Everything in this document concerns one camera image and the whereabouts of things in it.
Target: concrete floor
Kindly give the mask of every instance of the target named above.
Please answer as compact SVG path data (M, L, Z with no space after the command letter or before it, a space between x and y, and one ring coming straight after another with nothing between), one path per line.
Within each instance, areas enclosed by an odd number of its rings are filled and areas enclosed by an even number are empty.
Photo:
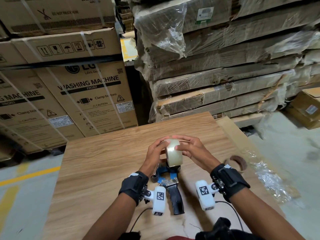
M264 137L265 140L257 135L249 138L302 196L281 205L287 220L307 240L318 239L320 128L307 130L275 112ZM41 239L61 162L62 155L48 156L0 170L1 240Z

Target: cardboard tape core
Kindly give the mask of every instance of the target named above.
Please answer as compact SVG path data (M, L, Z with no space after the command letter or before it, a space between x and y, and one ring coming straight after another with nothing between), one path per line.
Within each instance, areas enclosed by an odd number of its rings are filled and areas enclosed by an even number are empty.
M177 139L167 139L165 141L170 144L165 148L165 154L167 156L167 162L169 167L180 166L182 164L182 151L176 151L175 146L180 145Z

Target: warning icon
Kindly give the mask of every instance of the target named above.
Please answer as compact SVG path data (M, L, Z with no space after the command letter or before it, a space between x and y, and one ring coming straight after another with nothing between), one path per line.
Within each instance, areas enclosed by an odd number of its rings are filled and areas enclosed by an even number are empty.
M52 112L51 110L47 109L47 115L48 115L48 117L51 117L51 116L56 116L57 114Z
M121 102L121 101L124 101L125 99L121 96L121 95L119 95L118 96L118 99L117 99L117 102Z

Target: qr code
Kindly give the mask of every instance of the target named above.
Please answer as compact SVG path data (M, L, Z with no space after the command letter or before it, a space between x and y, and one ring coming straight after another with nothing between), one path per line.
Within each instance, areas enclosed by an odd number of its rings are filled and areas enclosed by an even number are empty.
M43 88L42 84L37 82L33 84L35 86L35 88Z

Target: tape roll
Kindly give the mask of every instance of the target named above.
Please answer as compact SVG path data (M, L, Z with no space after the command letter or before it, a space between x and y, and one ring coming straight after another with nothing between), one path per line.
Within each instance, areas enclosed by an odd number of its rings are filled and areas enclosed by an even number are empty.
M224 162L224 164L226 165L226 164L228 164L228 165L230 165L231 163L230 163L230 161L234 161L234 162L236 162L236 164L238 164L238 167L239 168L235 168L239 173L243 173L246 169L247 169L247 167L248 167L248 164L247 164L247 162L245 161L245 159L243 159L242 157L240 157L240 156L237 156L237 155L233 155L233 156L231 156L229 159L227 159L225 162Z
M165 154L167 156L167 162L169 167L180 166L182 164L182 152L176 151L175 146L180 145L177 139L167 139L165 141L170 144L165 148Z

